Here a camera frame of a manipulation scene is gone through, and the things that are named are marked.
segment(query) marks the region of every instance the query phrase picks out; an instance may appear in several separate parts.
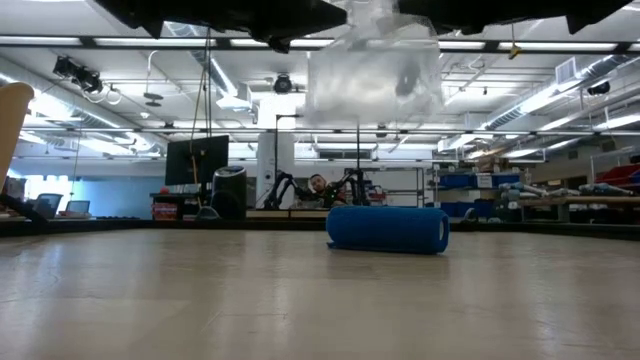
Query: plastic bag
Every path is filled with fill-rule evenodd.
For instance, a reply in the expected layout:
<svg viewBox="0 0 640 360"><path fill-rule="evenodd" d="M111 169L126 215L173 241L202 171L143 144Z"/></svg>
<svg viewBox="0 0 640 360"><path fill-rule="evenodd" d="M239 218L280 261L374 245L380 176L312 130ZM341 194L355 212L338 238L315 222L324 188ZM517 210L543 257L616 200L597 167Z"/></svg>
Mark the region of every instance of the plastic bag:
<svg viewBox="0 0 640 360"><path fill-rule="evenodd" d="M388 123L442 106L440 50L426 18L388 14L357 25L309 60L311 123Z"/></svg>

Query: air vent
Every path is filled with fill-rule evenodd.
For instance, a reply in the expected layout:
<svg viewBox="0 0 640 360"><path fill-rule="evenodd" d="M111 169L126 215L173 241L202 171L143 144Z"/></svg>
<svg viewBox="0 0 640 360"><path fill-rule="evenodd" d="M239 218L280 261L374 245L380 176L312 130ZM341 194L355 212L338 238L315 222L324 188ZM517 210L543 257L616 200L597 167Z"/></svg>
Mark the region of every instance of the air vent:
<svg viewBox="0 0 640 360"><path fill-rule="evenodd" d="M613 140L605 141L600 144L600 149L602 152L611 152L616 150L616 143Z"/></svg>
<svg viewBox="0 0 640 360"><path fill-rule="evenodd" d="M320 150L318 151L319 159L357 159L357 150ZM360 150L360 159L371 159L371 150Z"/></svg>
<svg viewBox="0 0 640 360"><path fill-rule="evenodd" d="M572 57L556 67L556 83L562 85L571 80L575 80L577 78L576 73L576 58Z"/></svg>

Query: blue cylinder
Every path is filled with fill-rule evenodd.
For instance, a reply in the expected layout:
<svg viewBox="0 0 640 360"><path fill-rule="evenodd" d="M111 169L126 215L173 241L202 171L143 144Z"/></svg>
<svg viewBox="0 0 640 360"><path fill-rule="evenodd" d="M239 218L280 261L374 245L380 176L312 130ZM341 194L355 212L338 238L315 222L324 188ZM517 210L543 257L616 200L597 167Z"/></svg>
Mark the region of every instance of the blue cylinder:
<svg viewBox="0 0 640 360"><path fill-rule="evenodd" d="M440 209L343 206L327 217L330 248L438 254L449 244L449 217Z"/></svg>

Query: computer monitor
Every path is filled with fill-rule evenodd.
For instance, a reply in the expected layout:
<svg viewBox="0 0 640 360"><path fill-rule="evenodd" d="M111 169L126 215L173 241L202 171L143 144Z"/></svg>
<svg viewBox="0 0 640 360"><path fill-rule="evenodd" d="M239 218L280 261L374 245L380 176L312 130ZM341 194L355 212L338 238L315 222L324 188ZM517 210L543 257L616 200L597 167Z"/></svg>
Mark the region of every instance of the computer monitor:
<svg viewBox="0 0 640 360"><path fill-rule="evenodd" d="M198 184L213 180L213 174L229 163L229 136L176 141L167 147L165 185L194 184L192 152L195 158Z"/></svg>

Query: blue foam roll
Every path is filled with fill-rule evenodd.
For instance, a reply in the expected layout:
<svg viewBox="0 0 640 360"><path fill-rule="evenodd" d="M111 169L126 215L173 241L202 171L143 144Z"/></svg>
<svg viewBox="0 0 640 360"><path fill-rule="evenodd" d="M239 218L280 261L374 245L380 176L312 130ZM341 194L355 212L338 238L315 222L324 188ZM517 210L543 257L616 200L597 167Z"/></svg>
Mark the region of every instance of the blue foam roll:
<svg viewBox="0 0 640 360"><path fill-rule="evenodd" d="M343 206L327 217L330 248L438 254L449 244L449 217L434 208Z"/></svg>

